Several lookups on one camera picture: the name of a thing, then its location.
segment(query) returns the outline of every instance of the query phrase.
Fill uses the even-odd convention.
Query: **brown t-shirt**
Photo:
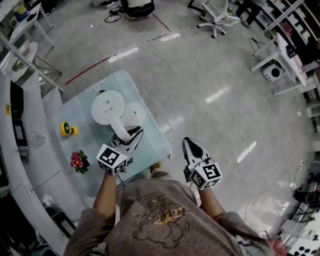
[[[105,242],[105,255],[242,255],[235,235],[273,255],[266,240],[236,212],[210,218],[197,206],[192,190],[178,181],[143,179],[123,191],[120,221],[113,226],[91,208],[82,212],[65,256],[88,255]]]

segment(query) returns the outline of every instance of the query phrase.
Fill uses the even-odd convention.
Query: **chair backrest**
[[[227,14],[229,0],[206,0],[201,5],[216,21],[223,19]]]

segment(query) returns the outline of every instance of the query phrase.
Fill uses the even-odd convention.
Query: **gray floor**
[[[102,62],[70,82],[63,100],[126,70],[172,146],[173,160],[163,163],[171,178],[185,183],[181,142],[185,136],[197,139],[223,171],[213,189],[221,204],[256,230],[273,234],[295,203],[290,184],[299,185],[304,177],[306,165],[299,170],[300,162],[311,158],[312,127],[303,96],[274,97],[275,85],[259,70],[250,72],[256,61],[249,38],[267,41],[257,23],[251,29],[228,27],[226,35],[212,39],[209,29],[196,28],[199,13],[186,8],[188,0],[155,0],[155,5],[154,14],[179,37],[150,41],[170,33],[154,16],[108,24],[104,6],[70,0],[50,14],[54,28],[48,35],[56,46],[50,50],[40,38],[39,55],[63,72],[59,83],[64,85],[136,45],[138,52]],[[238,163],[237,157],[254,142],[252,152]]]

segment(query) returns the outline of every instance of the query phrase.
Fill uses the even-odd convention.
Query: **chair base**
[[[217,30],[221,31],[221,35],[226,35],[227,32],[219,25],[216,25],[214,22],[210,22],[210,20],[204,16],[201,16],[199,17],[199,20],[201,21],[204,21],[206,23],[201,23],[201,24],[198,24],[196,25],[196,27],[199,29],[201,27],[206,27],[206,26],[209,26],[209,27],[212,27],[213,29],[213,34],[211,35],[212,38],[216,38],[217,37]]]

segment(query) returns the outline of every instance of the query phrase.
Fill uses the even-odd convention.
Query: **yellow sticker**
[[[7,115],[11,114],[9,105],[5,105],[5,112],[6,112]]]

